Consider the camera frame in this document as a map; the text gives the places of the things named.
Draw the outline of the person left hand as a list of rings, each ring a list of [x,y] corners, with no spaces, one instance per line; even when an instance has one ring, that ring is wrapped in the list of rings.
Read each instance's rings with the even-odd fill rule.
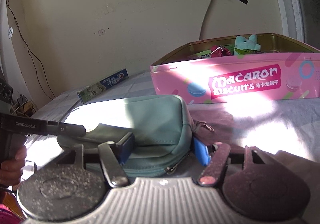
[[[9,187],[20,183],[27,157],[27,148],[21,147],[14,158],[1,163],[1,185]]]

